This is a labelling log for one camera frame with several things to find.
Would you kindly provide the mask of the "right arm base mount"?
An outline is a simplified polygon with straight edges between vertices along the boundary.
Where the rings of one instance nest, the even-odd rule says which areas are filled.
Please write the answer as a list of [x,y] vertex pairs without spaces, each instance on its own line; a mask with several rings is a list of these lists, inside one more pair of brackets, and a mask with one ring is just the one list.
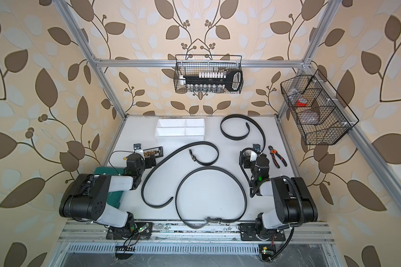
[[275,229],[266,229],[255,223],[241,223],[238,225],[242,241],[285,241],[284,233]]

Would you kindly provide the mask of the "white divided storage tray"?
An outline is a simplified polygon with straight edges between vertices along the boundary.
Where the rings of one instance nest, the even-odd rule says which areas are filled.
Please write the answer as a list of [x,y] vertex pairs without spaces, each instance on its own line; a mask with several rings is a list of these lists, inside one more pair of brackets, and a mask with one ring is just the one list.
[[204,119],[159,119],[155,137],[204,136]]

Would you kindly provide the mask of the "black belt front loop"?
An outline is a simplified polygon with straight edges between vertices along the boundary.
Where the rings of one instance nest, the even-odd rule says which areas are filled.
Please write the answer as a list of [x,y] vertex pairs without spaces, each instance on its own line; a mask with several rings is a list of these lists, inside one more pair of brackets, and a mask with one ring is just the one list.
[[241,220],[248,209],[248,196],[236,175],[218,166],[206,166],[185,175],[174,204],[181,222],[197,230],[211,223]]

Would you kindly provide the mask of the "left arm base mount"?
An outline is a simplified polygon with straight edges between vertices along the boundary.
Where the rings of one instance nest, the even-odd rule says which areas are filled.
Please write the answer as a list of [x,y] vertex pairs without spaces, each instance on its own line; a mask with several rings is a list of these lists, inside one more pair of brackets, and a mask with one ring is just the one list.
[[130,238],[150,237],[152,222],[129,222],[123,228],[109,227],[106,233],[107,240],[129,240]]

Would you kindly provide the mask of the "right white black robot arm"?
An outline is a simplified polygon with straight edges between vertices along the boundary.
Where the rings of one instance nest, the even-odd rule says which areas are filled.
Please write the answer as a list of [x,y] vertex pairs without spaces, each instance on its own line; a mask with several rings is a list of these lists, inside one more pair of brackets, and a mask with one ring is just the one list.
[[240,152],[239,166],[248,181],[251,198],[274,198],[273,209],[258,214],[253,226],[241,224],[242,231],[251,231],[259,239],[267,239],[280,230],[317,221],[317,207],[303,178],[269,177],[269,159],[254,148]]

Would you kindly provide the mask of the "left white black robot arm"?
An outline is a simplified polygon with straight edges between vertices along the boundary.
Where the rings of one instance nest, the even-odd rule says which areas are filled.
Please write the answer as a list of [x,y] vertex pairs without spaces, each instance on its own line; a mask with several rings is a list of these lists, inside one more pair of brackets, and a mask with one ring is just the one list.
[[107,203],[109,193],[135,190],[145,171],[145,158],[140,153],[127,157],[122,175],[80,174],[64,193],[59,214],[63,218],[123,228],[129,213]]

